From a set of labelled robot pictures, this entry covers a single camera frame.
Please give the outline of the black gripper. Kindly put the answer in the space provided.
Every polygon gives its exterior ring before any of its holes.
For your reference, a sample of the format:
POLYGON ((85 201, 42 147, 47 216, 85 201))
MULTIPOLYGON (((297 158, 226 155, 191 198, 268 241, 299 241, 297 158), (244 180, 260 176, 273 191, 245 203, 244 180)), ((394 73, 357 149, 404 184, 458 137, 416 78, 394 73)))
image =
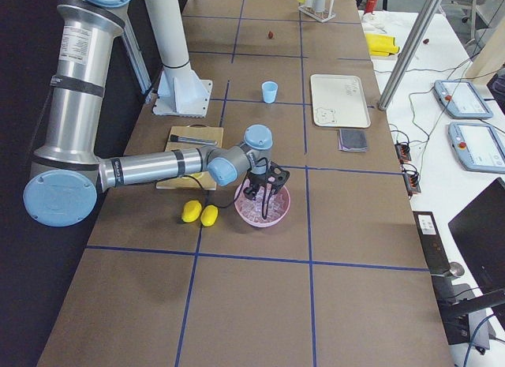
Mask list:
POLYGON ((249 180, 249 185, 243 190, 243 194, 245 198, 248 200, 255 200, 256 195, 260 191, 260 189, 264 190, 264 195, 261 201, 261 218, 262 220, 267 220, 268 212, 269 212, 269 202, 273 195, 271 186, 267 185, 268 180, 268 172, 265 171, 262 174, 254 174, 249 172, 247 175, 247 179, 249 180))

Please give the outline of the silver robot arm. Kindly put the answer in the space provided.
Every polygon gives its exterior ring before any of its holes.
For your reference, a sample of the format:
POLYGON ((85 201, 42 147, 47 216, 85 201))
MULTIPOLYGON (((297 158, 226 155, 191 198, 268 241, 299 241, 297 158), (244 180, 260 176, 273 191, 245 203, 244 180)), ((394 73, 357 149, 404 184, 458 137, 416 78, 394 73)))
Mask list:
POLYGON ((271 130, 251 125, 232 148, 206 145, 101 159, 95 137, 115 38, 125 31, 131 0, 58 0, 64 20, 58 68, 51 78, 49 128, 24 188, 27 213, 50 227, 85 219, 110 188, 208 172, 220 186, 245 175, 265 184, 273 167, 271 130))

